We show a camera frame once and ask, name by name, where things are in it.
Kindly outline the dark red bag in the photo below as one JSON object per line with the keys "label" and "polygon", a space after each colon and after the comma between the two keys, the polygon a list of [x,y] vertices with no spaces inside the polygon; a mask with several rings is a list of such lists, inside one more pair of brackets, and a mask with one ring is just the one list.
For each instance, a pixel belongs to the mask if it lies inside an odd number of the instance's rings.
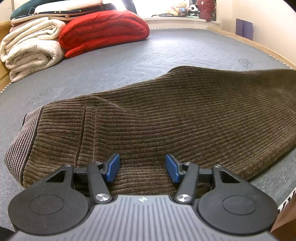
{"label": "dark red bag", "polygon": [[210,22],[213,19],[213,14],[216,10],[215,0],[197,0],[196,6],[199,12],[199,18]]}

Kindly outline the yellow plush toy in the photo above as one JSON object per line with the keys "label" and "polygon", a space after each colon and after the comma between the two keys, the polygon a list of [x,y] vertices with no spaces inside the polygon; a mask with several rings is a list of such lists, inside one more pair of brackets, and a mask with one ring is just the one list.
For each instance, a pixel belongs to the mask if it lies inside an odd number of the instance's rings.
{"label": "yellow plush toy", "polygon": [[170,8],[169,13],[172,14],[173,16],[187,16],[188,15],[187,3],[185,1],[180,1],[174,4]]}

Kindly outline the red folded blanket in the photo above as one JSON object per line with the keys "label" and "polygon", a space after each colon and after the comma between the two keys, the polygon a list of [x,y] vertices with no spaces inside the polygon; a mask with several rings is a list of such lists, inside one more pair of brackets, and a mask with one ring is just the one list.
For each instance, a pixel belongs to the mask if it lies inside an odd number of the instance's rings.
{"label": "red folded blanket", "polygon": [[145,40],[148,24],[131,11],[98,11],[70,21],[59,36],[65,58],[109,46]]}

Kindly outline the stacked folded clothes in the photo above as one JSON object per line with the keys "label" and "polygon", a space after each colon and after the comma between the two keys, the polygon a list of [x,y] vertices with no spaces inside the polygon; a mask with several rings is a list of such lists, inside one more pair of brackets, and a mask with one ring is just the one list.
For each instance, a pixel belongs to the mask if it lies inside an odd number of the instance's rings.
{"label": "stacked folded clothes", "polygon": [[11,14],[11,26],[48,17],[70,21],[78,16],[117,9],[137,13],[133,1],[27,1]]}

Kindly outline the purple box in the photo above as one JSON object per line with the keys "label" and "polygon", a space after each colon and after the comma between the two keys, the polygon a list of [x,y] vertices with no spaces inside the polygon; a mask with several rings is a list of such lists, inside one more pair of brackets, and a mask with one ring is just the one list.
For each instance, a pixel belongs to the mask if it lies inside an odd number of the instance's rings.
{"label": "purple box", "polygon": [[253,23],[236,19],[235,34],[253,40]]}

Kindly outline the brown corduroy pants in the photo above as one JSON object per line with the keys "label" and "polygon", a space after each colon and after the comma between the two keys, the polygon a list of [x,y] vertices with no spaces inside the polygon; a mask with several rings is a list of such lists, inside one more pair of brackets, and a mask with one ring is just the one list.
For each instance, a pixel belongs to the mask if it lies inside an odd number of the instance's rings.
{"label": "brown corduroy pants", "polygon": [[165,156],[250,179],[295,145],[295,71],[180,66],[28,113],[4,163],[25,188],[65,164],[120,155],[116,194],[174,191]]}

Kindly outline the panda plush toy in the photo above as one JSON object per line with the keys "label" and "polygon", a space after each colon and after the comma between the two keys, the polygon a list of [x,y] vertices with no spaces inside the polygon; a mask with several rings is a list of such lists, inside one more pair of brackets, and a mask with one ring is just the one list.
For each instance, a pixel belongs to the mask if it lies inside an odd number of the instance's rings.
{"label": "panda plush toy", "polygon": [[188,7],[188,13],[191,16],[197,16],[197,15],[199,15],[200,11],[199,11],[198,7],[195,4],[191,4]]}

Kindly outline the cream folded blanket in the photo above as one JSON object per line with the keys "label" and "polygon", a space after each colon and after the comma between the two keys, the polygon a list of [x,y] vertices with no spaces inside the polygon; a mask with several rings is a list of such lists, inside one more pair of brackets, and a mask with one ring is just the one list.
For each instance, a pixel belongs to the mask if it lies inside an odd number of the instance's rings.
{"label": "cream folded blanket", "polygon": [[10,70],[10,81],[17,82],[47,69],[64,58],[58,39],[66,23],[42,17],[27,22],[1,41],[1,61]]}

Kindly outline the grey quilted mattress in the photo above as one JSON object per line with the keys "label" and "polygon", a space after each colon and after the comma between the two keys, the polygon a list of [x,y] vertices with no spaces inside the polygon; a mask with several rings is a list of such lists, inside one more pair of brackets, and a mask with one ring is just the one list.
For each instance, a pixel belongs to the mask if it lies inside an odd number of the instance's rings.
{"label": "grey quilted mattress", "polygon": [[[55,101],[153,80],[180,66],[234,72],[291,70],[236,39],[208,30],[165,29],[152,30],[143,41],[65,59],[11,84],[1,94],[1,224],[11,227],[7,214],[9,200],[4,196],[14,197],[26,189],[10,173],[4,158],[28,113]],[[289,189],[295,187],[291,174],[280,170],[282,178],[278,179],[267,174],[267,168],[246,180],[268,195],[278,189],[278,184],[288,185]]]}

